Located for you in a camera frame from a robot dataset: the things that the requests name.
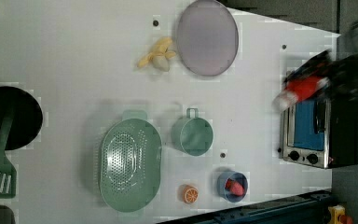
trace toy strawberry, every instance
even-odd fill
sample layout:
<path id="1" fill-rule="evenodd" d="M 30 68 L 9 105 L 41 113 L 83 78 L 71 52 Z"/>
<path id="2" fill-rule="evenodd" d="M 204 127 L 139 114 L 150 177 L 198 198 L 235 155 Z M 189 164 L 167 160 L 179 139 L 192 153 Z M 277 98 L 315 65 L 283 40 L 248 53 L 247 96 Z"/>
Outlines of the toy strawberry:
<path id="1" fill-rule="evenodd" d="M 229 179 L 226 182 L 225 188 L 236 196 L 242 196 L 243 194 L 245 194 L 245 189 L 243 188 L 243 186 L 238 183 L 238 181 L 232 179 Z"/>

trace black pan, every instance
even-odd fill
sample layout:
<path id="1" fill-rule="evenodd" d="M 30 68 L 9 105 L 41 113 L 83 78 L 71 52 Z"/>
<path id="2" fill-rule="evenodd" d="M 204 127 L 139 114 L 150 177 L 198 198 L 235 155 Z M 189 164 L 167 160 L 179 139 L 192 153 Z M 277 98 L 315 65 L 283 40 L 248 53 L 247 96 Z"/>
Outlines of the black pan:
<path id="1" fill-rule="evenodd" d="M 15 113 L 6 150 L 24 147 L 39 134 L 43 123 L 42 109 L 36 99 L 26 91 L 14 87 L 0 87 L 0 127 L 13 102 Z"/>

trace oven window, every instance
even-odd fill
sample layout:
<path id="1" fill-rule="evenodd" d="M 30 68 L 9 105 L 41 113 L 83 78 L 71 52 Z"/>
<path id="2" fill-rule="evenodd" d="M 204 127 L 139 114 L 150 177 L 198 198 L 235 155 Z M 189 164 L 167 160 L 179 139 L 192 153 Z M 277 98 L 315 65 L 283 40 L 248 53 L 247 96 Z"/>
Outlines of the oven window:
<path id="1" fill-rule="evenodd" d="M 315 131 L 315 100 L 296 104 L 293 147 L 316 151 L 324 150 L 324 133 Z"/>

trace oven knob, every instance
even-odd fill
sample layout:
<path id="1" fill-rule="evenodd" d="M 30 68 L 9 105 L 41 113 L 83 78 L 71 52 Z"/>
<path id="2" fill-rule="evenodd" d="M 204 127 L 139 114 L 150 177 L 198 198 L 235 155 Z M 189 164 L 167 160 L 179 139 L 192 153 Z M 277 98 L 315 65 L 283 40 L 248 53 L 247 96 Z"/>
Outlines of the oven knob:
<path id="1" fill-rule="evenodd" d="M 307 157 L 307 160 L 310 162 L 310 164 L 314 165 L 314 164 L 318 163 L 318 156 L 315 154 L 310 154 Z"/>
<path id="2" fill-rule="evenodd" d="M 297 161 L 298 158 L 300 158 L 300 154 L 298 154 L 298 152 L 296 152 L 296 151 L 292 151 L 292 152 L 289 153 L 289 157 L 293 161 Z"/>

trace blue bowl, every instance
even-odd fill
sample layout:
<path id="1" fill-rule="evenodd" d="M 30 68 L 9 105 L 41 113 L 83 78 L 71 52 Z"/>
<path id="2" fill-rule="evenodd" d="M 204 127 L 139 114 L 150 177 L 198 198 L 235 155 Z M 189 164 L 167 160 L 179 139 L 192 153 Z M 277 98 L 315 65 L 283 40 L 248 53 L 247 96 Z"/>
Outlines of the blue bowl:
<path id="1" fill-rule="evenodd" d="M 232 194 L 229 190 L 225 188 L 226 183 L 229 179 L 235 180 L 243 186 L 245 193 L 242 196 L 237 196 L 235 194 Z M 217 178 L 217 192 L 221 197 L 225 198 L 231 203 L 240 202 L 245 197 L 247 189 L 248 189 L 248 180 L 246 179 L 246 176 L 241 173 L 237 173 L 235 171 L 227 171 L 222 173 Z"/>

